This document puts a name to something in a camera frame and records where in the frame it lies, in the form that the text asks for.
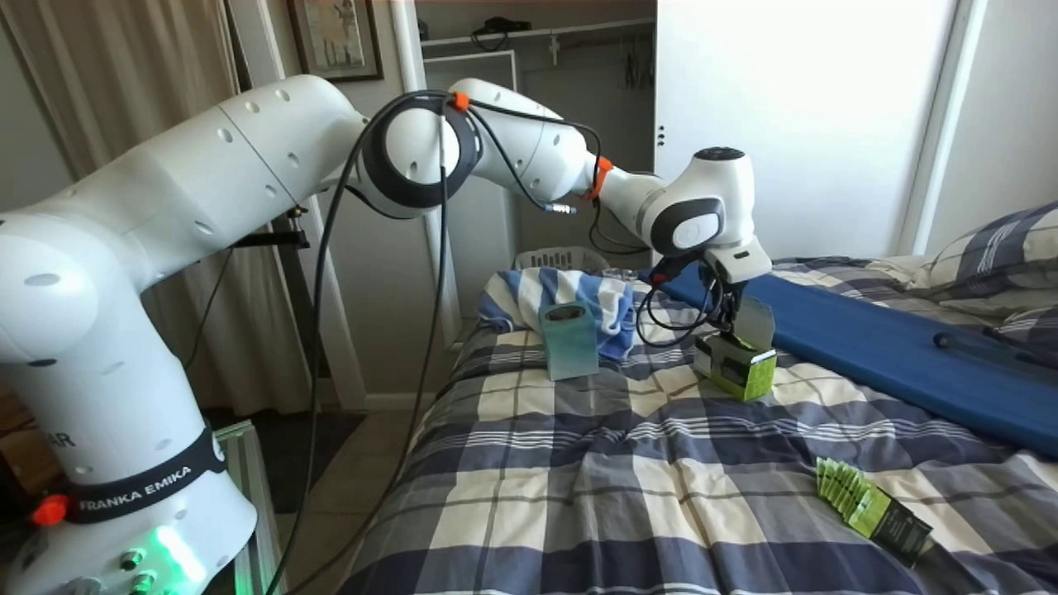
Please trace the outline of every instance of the white wall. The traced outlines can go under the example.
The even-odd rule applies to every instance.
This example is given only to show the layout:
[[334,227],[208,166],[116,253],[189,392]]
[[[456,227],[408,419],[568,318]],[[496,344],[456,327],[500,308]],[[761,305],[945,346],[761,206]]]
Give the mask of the white wall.
[[771,253],[885,253],[954,0],[663,0],[659,176],[743,144]]
[[1058,4],[991,0],[929,247],[1058,198]]
[[0,211],[51,198],[73,181],[29,80],[0,27]]

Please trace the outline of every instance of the closet door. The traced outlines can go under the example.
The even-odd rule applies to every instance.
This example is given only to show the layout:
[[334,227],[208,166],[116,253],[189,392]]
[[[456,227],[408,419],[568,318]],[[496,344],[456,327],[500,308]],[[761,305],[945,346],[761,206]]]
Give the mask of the closet door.
[[701,144],[759,170],[773,257],[885,253],[956,0],[663,0],[655,176]]

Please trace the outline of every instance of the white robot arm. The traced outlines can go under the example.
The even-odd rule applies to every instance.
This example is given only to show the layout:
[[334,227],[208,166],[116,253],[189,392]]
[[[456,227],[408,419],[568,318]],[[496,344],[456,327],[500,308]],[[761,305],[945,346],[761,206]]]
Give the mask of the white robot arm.
[[663,185],[585,149],[538,102],[490,83],[412,94],[370,122],[326,80],[235,95],[24,211],[0,214],[0,383],[54,438],[71,491],[10,568],[8,590],[202,590],[256,531],[189,377],[138,294],[235,244],[326,185],[391,217],[468,176],[557,206],[597,195],[665,257],[767,270],[747,157],[701,153]]

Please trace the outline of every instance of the bed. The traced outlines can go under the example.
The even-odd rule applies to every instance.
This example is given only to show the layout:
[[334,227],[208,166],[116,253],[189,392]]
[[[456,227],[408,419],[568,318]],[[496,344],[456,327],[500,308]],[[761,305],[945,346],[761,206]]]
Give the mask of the bed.
[[[969,268],[943,268],[950,250],[925,263],[786,260],[777,279],[1054,349],[1053,268],[1024,253],[1040,283],[1007,263],[1007,281],[985,270],[990,292],[976,279],[969,294],[956,289]],[[633,341],[620,363],[557,383],[536,332],[481,332],[343,587],[1058,590],[1053,457],[790,352],[763,401],[737,401],[695,374],[690,349]],[[853,531],[821,499],[816,460],[864,469],[933,528],[943,563],[904,563]]]

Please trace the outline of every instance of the plaid bedspread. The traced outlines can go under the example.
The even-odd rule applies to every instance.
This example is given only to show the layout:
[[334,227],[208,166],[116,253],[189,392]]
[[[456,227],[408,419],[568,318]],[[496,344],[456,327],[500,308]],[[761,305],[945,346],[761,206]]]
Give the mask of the plaid bedspread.
[[[950,564],[848,528],[816,457],[871,473]],[[1058,466],[824,368],[783,356],[759,403],[707,388],[686,346],[551,383],[538,338],[514,332],[478,338],[428,411],[343,587],[1058,590],[1054,520]]]

